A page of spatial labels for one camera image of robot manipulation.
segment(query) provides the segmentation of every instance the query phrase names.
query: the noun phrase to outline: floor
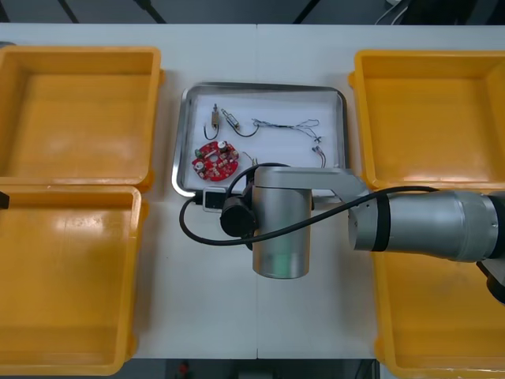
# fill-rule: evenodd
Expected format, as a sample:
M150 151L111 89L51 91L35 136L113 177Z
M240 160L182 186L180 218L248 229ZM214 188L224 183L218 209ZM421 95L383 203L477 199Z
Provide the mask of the floor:
M371 377L372 361L364 361L359 378ZM181 361L172 359L132 359L113 379L175 379ZM352 379L358 360L190 360L191 379ZM28 377L2 377L23 379Z
M133 0L66 0L80 23L151 24ZM483 24L497 0L480 0L469 24ZM309 0L151 0L169 24L291 24ZM2 0L11 22L71 22L58 0ZM320 0L304 24L373 24L386 0ZM383 20L390 24L399 6Z

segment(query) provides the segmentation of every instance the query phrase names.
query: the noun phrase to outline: white table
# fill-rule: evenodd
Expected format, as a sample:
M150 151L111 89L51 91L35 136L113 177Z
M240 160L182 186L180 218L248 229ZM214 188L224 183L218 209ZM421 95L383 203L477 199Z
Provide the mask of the white table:
M312 227L310 272L299 280L259 277L245 247L203 246L182 234L183 199L171 188L170 171L184 88L199 81L336 87L348 101L351 154L359 160L346 79L356 51L503 50L504 34L504 27L0 24L0 39L19 44L153 45L162 52L167 80L156 125L156 183L147 195L151 214L139 265L141 358L373 356L372 262L350 251L345 215ZM216 214L193 206L186 219L198 234L226 237Z

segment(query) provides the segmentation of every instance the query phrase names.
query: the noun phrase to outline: red circuit board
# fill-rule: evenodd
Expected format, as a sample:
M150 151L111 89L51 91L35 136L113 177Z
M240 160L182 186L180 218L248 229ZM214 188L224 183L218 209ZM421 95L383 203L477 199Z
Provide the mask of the red circuit board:
M229 178L238 168L238 151L227 143L225 148L219 151L218 141L210 142L196 150L196 159L191 162L193 170L203 179L212 182L220 182Z

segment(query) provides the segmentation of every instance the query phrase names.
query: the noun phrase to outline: yellow plastic bin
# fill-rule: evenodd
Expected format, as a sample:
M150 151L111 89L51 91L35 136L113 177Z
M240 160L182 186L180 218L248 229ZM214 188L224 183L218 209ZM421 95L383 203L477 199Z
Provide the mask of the yellow plastic bin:
M109 375L132 354L147 209L131 186L0 186L0 375Z
M350 76L373 188L505 188L505 51L360 51Z
M372 188L505 188L505 52L361 51L350 75ZM469 263L372 253L376 356L397 377L505 377L505 306Z
M0 185L148 190L159 67L154 47L0 49Z

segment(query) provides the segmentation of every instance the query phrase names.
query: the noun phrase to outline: robotic arm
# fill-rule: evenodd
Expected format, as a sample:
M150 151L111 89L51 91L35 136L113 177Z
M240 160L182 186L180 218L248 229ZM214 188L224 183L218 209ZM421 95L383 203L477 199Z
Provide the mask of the robotic arm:
M245 196L228 197L224 204L223 230L242 239L212 241L193 235L184 224L188 203L181 210L183 231L208 245L252 243L257 273L293 279L309 271L310 224L349 210L350 243L355 250L424 253L477 262L488 277L488 289L505 303L505 193L484 195L422 186L371 193L347 170L273 166L254 167L254 182L250 181ZM311 218L312 190L331 190L345 204Z

